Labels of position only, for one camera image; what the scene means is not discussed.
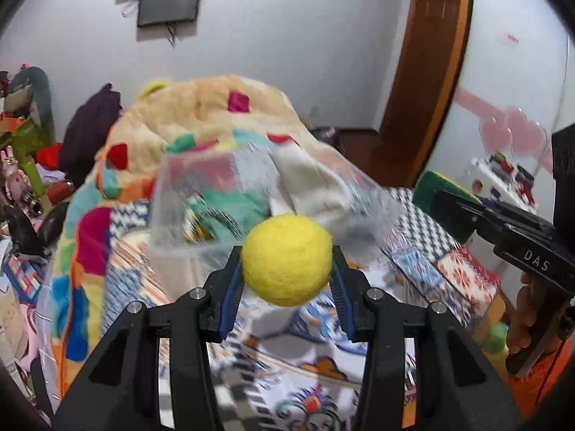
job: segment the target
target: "wooden door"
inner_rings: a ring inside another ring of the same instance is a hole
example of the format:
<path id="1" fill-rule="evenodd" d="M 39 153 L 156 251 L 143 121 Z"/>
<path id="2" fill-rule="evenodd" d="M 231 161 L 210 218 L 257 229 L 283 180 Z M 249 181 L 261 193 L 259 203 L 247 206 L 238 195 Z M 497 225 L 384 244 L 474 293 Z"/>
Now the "wooden door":
<path id="1" fill-rule="evenodd" d="M 412 187 L 432 150 L 461 66 L 470 3 L 411 0 L 379 134 L 343 135 L 349 159 L 382 185 Z"/>

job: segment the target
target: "orange shirt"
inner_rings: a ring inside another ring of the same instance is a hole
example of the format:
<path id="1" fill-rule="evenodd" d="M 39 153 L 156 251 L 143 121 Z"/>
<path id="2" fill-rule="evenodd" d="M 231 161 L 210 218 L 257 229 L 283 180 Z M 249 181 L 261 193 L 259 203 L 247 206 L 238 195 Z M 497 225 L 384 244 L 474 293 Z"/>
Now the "orange shirt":
<path id="1" fill-rule="evenodd" d="M 517 403 L 519 410 L 524 418 L 527 418 L 535 410 L 535 401 L 537 400 L 537 394 L 539 389 L 545 380 L 545 376 L 551 367 L 553 358 L 555 358 L 555 353 L 552 353 L 537 362 L 527 377 L 523 379 L 518 379 L 515 376 L 509 375 L 508 386 L 511 389 L 515 403 Z M 563 346 L 559 358 L 549 375 L 545 387 L 541 392 L 541 398 L 539 401 L 543 400 L 543 397 L 553 388 L 557 379 L 561 376 L 563 369 L 567 366 L 569 358 L 571 357 L 571 344 L 570 340 L 567 339 L 565 345 Z"/>

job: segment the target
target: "colorful blanket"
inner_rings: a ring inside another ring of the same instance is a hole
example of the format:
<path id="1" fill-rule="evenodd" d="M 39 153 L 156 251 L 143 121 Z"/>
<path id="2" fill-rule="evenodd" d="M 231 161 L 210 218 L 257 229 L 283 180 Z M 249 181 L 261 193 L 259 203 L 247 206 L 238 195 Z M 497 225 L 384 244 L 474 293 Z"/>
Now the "colorful blanket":
<path id="1" fill-rule="evenodd" d="M 68 207 L 54 265 L 52 349 L 62 397 L 100 338 L 104 235 L 113 208 L 149 199 L 166 148 L 210 155 L 247 140 L 291 136 L 307 150 L 328 148 L 300 122 L 288 98 L 238 76 L 177 83 L 137 100 L 111 128 L 96 164 Z"/>

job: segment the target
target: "person's fingers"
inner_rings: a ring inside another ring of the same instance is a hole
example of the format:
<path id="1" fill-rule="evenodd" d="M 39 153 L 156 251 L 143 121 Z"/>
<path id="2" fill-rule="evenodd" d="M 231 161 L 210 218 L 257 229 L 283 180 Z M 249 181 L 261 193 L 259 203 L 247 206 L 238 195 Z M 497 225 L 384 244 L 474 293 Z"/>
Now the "person's fingers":
<path id="1" fill-rule="evenodd" d="M 534 317 L 535 313 L 533 307 L 531 307 L 529 287 L 523 287 L 517 295 L 517 309 L 507 331 L 507 347 L 511 353 L 517 353 L 521 348 L 524 348 L 524 344 L 528 346 L 531 342 L 525 318 L 528 318 L 527 321 L 530 322 L 533 320 L 531 322 L 531 325 L 533 325 L 535 322 Z"/>
<path id="2" fill-rule="evenodd" d="M 522 272 L 521 283 L 524 285 L 529 285 L 531 283 L 531 274 L 528 272 Z"/>

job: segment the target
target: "metal screw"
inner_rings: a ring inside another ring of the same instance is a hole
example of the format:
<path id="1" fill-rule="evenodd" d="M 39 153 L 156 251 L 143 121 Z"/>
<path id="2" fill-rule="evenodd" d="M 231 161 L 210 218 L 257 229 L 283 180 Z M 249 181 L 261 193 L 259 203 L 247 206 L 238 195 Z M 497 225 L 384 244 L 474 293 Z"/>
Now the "metal screw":
<path id="1" fill-rule="evenodd" d="M 444 312 L 447 312 L 447 306 L 445 306 L 441 301 L 434 301 L 429 306 L 432 311 L 436 312 L 437 314 L 443 314 Z"/>
<path id="2" fill-rule="evenodd" d="M 383 290 L 380 288 L 368 288 L 366 291 L 367 298 L 372 300 L 381 300 L 383 298 Z"/>
<path id="3" fill-rule="evenodd" d="M 201 300 L 204 296 L 206 296 L 206 291 L 202 287 L 196 287 L 190 290 L 190 297 L 194 300 Z"/>
<path id="4" fill-rule="evenodd" d="M 136 314 L 142 309 L 143 305 L 142 302 L 139 301 L 132 301 L 128 303 L 128 312 L 132 314 Z"/>

